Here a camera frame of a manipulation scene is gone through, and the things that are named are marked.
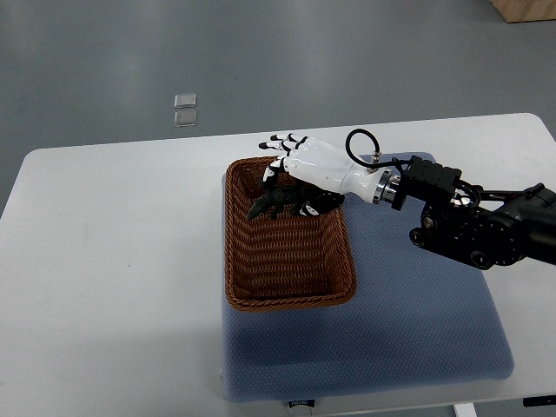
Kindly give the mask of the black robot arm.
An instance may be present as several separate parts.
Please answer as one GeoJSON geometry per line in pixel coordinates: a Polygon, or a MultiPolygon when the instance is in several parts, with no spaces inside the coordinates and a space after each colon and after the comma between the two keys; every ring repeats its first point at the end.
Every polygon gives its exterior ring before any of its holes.
{"type": "Polygon", "coordinates": [[[485,190],[458,169],[418,156],[393,159],[400,172],[393,209],[407,197],[424,203],[412,244],[487,270],[525,258],[555,263],[555,193],[543,183],[523,190],[485,190]]]}

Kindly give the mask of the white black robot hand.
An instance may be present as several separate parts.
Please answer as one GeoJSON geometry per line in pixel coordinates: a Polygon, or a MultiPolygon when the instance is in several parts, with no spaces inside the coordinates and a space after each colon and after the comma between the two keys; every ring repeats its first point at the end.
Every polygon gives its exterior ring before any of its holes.
{"type": "Polygon", "coordinates": [[[375,147],[371,162],[355,156],[347,144],[341,148],[312,136],[273,135],[259,148],[279,152],[265,168],[262,188],[267,191],[301,185],[301,216],[325,215],[339,208],[348,194],[375,204],[391,202],[395,196],[399,177],[379,162],[379,146],[375,147]]]}

